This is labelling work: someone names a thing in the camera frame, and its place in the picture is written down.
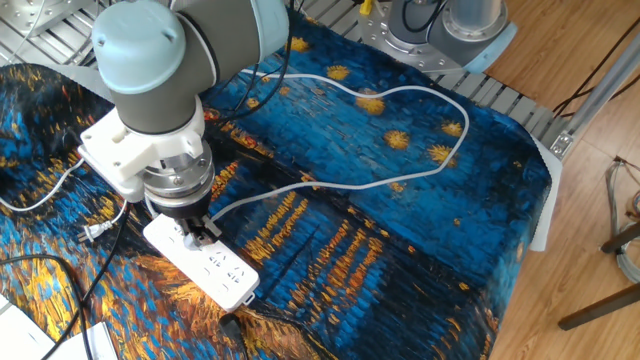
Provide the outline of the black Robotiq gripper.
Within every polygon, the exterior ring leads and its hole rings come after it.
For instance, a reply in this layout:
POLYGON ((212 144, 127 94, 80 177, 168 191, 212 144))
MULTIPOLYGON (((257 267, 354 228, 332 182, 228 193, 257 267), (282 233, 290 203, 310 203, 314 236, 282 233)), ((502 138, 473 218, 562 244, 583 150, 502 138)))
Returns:
MULTIPOLYGON (((188 198, 164 199, 158 201, 158 211, 176 220, 201 218, 205 233, 212 239, 218 239, 222 231, 214 221, 206 215, 211 203, 211 198, 205 196, 197 200, 188 198)), ((196 226, 189 221, 176 221, 176 232, 186 237, 196 230, 196 226)))

